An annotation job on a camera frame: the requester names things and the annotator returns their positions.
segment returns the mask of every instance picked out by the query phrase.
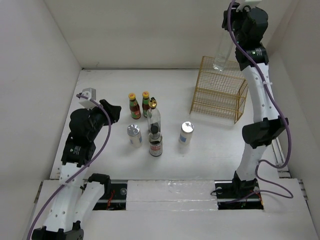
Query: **glass bottle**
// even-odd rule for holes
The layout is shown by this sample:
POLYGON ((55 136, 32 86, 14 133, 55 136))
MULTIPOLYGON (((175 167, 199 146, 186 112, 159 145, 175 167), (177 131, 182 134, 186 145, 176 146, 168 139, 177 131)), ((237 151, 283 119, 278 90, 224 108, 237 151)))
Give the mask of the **glass bottle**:
POLYGON ((226 30, 223 30, 219 48, 215 54, 215 59, 213 62, 213 68, 215 70, 221 72, 225 70, 233 45, 234 42, 230 37, 230 33, 226 30))
POLYGON ((163 151, 162 134, 156 125, 151 127, 149 133, 150 154, 154 157, 159 157, 163 151))
POLYGON ((136 99, 136 95, 134 93, 129 94, 129 107, 131 112, 131 117, 133 119, 139 119, 141 117, 140 106, 136 99))
POLYGON ((151 98, 149 107, 150 108, 146 111, 149 131, 151 132, 152 126, 157 126, 158 131, 161 132, 161 116, 157 109, 157 101, 154 97, 151 98))
POLYGON ((149 107, 149 101, 150 101, 150 97, 149 97, 149 92, 148 91, 144 91, 142 93, 142 110, 143 110, 143 116, 147 117, 147 111, 150 108, 149 107))

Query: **gold wire basket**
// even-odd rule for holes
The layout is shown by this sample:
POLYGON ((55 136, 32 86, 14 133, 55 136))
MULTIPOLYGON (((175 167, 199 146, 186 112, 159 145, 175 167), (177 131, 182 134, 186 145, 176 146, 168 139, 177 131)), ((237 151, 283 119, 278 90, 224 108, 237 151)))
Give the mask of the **gold wire basket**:
POLYGON ((214 57, 202 57, 190 113, 213 115, 236 123, 244 114, 247 81, 237 62, 227 61, 220 72, 213 68, 214 61, 214 57))

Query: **silver can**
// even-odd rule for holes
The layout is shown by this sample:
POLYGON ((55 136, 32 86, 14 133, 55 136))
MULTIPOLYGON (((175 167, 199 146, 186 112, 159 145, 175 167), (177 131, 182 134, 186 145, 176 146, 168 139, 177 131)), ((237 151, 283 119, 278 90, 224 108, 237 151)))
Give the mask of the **silver can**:
POLYGON ((142 136, 140 127, 136 124, 131 124, 128 126, 126 132, 129 135, 130 144, 135 148, 139 148, 142 146, 142 136))
POLYGON ((188 145, 191 141, 194 130, 195 126, 191 122, 186 121, 182 123, 179 142, 183 145, 188 145))

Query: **robotic arm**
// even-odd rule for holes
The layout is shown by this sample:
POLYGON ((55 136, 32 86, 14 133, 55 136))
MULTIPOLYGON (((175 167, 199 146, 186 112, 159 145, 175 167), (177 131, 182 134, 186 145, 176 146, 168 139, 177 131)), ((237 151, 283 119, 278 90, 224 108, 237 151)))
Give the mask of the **robotic arm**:
MULTIPOLYGON (((261 1, 246 0, 242 4, 235 2, 231 7, 231 31, 240 47, 257 63, 265 81, 248 57, 236 48, 236 59, 248 82, 254 123, 242 129, 245 148, 232 182, 216 183, 218 199, 240 199, 259 187, 255 172, 257 164, 272 140, 285 130, 285 124, 265 89, 267 87, 273 97, 269 80, 269 58, 261 43, 268 28, 268 14, 256 7, 259 2, 261 1)), ((229 31, 228 11, 224 12, 222 28, 229 31)))
MULTIPOLYGON (((92 88, 81 93, 88 99, 95 99, 96 92, 92 88)), ((120 106, 112 106, 106 100, 100 100, 101 107, 116 123, 120 118, 120 106)), ((65 143, 61 158, 60 187, 64 188, 53 201, 49 215, 43 227, 35 229, 33 240, 79 240, 83 239, 82 227, 91 214, 97 201, 111 191, 111 180, 108 175, 94 173, 84 188, 84 177, 87 168, 72 181, 68 181, 81 168, 88 164, 96 150, 94 140, 108 120, 103 111, 89 100, 80 100, 85 108, 75 110, 69 123, 70 134, 65 143)))

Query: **black bottle cap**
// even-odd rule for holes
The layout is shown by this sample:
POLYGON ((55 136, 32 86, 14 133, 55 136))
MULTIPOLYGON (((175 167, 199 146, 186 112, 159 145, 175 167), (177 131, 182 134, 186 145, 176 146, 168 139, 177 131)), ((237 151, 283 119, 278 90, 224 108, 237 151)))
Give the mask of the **black bottle cap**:
POLYGON ((157 134, 159 132, 159 129, 157 126, 152 126, 151 129, 150 129, 150 132, 152 134, 157 134))

